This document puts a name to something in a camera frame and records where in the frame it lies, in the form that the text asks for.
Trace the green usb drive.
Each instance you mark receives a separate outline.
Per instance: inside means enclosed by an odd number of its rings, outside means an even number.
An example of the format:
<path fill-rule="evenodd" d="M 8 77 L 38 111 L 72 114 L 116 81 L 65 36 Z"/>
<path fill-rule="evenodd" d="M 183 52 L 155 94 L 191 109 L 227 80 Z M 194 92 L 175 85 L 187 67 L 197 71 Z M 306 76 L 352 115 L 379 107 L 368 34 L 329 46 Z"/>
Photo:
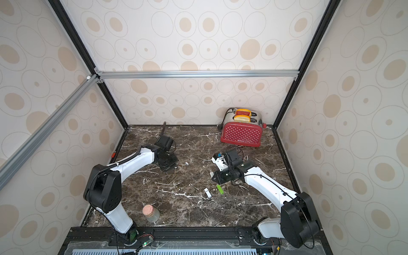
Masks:
<path fill-rule="evenodd" d="M 224 194 L 224 191 L 223 191 L 222 187 L 219 184 L 217 185 L 217 189 L 220 192 L 220 194 Z"/>

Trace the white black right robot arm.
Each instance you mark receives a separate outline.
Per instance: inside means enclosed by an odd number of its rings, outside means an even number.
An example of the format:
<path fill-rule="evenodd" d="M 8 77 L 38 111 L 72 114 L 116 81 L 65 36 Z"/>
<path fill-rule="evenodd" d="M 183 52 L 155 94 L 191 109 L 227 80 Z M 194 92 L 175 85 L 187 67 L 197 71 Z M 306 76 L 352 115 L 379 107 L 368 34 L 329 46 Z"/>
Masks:
<path fill-rule="evenodd" d="M 280 212 L 279 218 L 264 218 L 252 227 L 257 244 L 285 239 L 291 246 L 300 248 L 322 230 L 312 198 L 297 193 L 268 176 L 252 161 L 245 161 L 236 149 L 215 153 L 211 161 L 218 170 L 211 173 L 211 180 L 218 185 L 241 180 L 266 197 Z"/>

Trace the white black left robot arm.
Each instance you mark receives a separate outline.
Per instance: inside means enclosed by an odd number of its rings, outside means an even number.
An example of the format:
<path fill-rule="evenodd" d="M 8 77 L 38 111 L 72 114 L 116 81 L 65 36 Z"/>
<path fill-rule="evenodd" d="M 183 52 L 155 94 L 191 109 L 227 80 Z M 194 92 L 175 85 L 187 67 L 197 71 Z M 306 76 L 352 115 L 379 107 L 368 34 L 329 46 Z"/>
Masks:
<path fill-rule="evenodd" d="M 136 224 L 124 210 L 122 183 L 143 167 L 155 164 L 162 171 L 176 166 L 178 159 L 171 149 L 174 140 L 161 135 L 156 143 L 141 146 L 135 153 L 109 165 L 95 165 L 84 191 L 84 200 L 108 219 L 122 235 L 130 235 Z"/>

